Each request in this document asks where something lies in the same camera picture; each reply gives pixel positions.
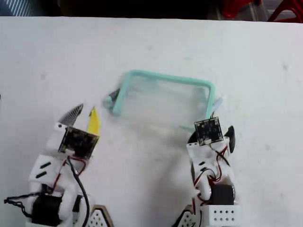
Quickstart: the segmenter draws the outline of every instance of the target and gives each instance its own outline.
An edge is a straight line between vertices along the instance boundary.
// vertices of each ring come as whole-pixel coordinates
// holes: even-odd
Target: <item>red chair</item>
[[[222,15],[228,18],[234,18],[243,6],[252,1],[260,5],[262,0],[223,0]]]
[[[292,11],[295,14],[295,17],[276,20],[277,16],[284,10]],[[283,0],[268,21],[303,23],[303,0]]]

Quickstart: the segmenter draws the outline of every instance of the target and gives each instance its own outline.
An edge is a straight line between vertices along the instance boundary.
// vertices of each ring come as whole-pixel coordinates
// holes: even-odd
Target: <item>teal plastic frame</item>
[[[170,82],[179,83],[179,84],[205,86],[209,89],[209,96],[208,96],[208,100],[207,100],[205,119],[209,118],[212,114],[212,107],[213,107],[213,101],[214,101],[214,85],[211,82],[206,81],[206,80],[201,80],[201,79],[177,77],[177,76],[171,76],[171,75],[155,73],[155,72],[148,72],[148,71],[143,71],[143,70],[131,70],[125,76],[123,84],[120,87],[119,95],[113,106],[112,113],[115,114],[116,116],[121,115],[123,98],[128,91],[128,88],[130,86],[130,81],[133,76],[141,76],[141,77],[145,77],[145,78],[165,80],[165,81],[170,81]]]

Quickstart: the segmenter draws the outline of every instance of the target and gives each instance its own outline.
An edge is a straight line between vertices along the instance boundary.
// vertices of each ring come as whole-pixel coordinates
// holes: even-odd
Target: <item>transparent plastic sheet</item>
[[[115,115],[163,126],[193,129],[209,117],[214,86],[207,81],[139,70],[131,71],[120,90],[112,93]]]

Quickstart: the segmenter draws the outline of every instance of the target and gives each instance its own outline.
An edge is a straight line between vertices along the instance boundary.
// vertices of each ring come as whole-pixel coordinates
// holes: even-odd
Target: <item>white table surface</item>
[[[27,178],[54,122],[96,103],[101,140],[82,181],[116,227],[169,227],[193,188],[186,138],[125,126],[101,107],[131,69],[206,79],[234,125],[244,227],[302,225],[303,26],[111,18],[0,18],[0,198]],[[0,203],[0,226],[23,226]]]

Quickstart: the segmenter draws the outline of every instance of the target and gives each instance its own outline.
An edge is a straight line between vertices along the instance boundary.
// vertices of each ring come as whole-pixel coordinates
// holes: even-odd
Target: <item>black circuit board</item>
[[[195,128],[200,146],[223,140],[218,117],[195,122]]]
[[[59,147],[59,152],[65,153],[66,149],[74,151],[74,157],[89,159],[99,136],[68,127]]]

